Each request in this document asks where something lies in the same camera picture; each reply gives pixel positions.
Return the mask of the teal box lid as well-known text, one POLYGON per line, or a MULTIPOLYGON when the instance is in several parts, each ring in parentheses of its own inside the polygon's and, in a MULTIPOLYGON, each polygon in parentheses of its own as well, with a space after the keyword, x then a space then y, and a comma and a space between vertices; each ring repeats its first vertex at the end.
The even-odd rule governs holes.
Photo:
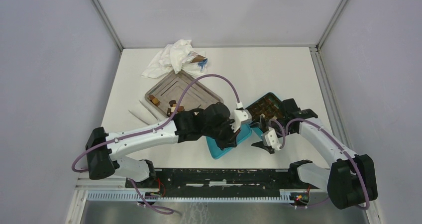
MULTIPOLYGON (((237 145, 240 145, 242 142, 244 142, 247 138, 249 138, 252 134, 252 129, 246 125, 243 124, 240 128, 240 133, 236 137, 237 145)), ((218 146, 216 141, 213 138, 206 137, 207 146, 210 152, 210 155, 213 159, 217 160, 223 157, 225 154, 230 152, 233 147, 225 148, 224 150, 221 150, 218 146)))

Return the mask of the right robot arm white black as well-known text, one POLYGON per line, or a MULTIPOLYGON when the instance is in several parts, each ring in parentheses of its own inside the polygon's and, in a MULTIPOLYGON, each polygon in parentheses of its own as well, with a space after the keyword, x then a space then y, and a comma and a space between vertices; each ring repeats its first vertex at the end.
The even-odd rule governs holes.
POLYGON ((247 107, 252 116, 250 127, 261 137, 253 144, 270 154, 285 147, 287 136, 298 134, 324 158, 329 169, 310 160, 291 163, 287 175, 293 188, 305 183, 328 194, 335 207, 342 210, 356 206, 368 210, 378 198, 374 162, 367 154, 359 155, 327 131, 312 109, 301 109, 294 99, 279 100, 268 94, 247 107))

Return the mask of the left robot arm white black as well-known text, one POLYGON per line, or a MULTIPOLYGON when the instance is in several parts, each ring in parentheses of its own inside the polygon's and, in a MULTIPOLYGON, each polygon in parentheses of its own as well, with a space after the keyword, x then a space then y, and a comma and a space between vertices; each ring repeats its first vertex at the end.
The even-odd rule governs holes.
POLYGON ((203 136, 214 139, 220 149, 236 147, 241 124, 249 117, 243 108, 230 112, 223 103, 216 103, 131 131, 107 133, 97 127, 86 144, 89 178, 101 180, 117 175, 150 188, 156 183, 152 161, 136 160, 129 154, 164 144, 196 141, 203 136))

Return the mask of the metal serving tongs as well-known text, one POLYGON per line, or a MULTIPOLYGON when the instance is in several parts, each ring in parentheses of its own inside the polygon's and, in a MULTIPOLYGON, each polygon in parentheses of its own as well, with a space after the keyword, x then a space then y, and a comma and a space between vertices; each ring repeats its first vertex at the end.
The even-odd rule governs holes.
POLYGON ((155 116, 155 114, 152 113, 146 107, 146 105, 144 105, 140 101, 135 101, 135 102, 129 103, 128 112, 132 116, 137 118, 139 121, 141 121, 141 122, 143 122, 144 124, 147 124, 147 125, 151 125, 151 124, 154 124, 154 123, 159 121, 157 119, 157 117, 155 116))

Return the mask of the teal chocolate box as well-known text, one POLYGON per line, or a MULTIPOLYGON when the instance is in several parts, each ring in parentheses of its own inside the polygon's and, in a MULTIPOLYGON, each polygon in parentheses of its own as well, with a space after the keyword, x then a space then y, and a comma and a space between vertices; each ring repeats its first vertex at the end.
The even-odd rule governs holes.
POLYGON ((246 109, 252 115, 252 120, 258 120, 260 117, 268 120, 270 118, 282 118, 283 110, 281 109, 282 101, 269 92, 253 102, 246 109))

